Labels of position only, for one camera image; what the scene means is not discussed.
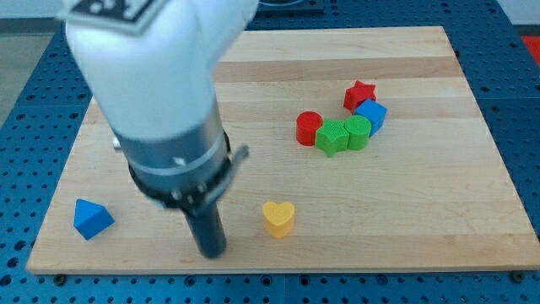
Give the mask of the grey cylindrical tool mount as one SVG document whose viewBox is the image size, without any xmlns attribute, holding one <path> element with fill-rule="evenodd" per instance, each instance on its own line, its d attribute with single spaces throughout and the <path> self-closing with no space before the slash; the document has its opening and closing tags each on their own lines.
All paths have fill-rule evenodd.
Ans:
<svg viewBox="0 0 540 304">
<path fill-rule="evenodd" d="M 166 208 L 189 209 L 216 202 L 249 156 L 245 144 L 235 152 L 230 150 L 215 102 L 204 118 L 190 124 L 186 131 L 162 140 L 116 136 L 138 189 Z"/>
</svg>

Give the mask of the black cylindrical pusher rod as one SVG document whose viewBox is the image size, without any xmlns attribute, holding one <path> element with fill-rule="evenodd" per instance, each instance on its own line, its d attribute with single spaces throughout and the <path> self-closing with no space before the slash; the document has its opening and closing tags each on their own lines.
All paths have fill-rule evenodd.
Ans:
<svg viewBox="0 0 540 304">
<path fill-rule="evenodd" d="M 199 252 L 205 258 L 218 258 L 227 241 L 216 203 L 184 212 Z"/>
</svg>

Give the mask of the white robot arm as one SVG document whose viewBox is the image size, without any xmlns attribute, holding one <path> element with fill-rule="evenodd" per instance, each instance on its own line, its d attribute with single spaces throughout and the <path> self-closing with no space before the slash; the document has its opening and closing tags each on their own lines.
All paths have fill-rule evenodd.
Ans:
<svg viewBox="0 0 540 304">
<path fill-rule="evenodd" d="M 207 258 L 225 250 L 217 203 L 249 154 L 230 147 L 213 75 L 257 7 L 253 0 L 79 1 L 62 12 L 67 43 L 132 179 L 184 213 Z"/>
</svg>

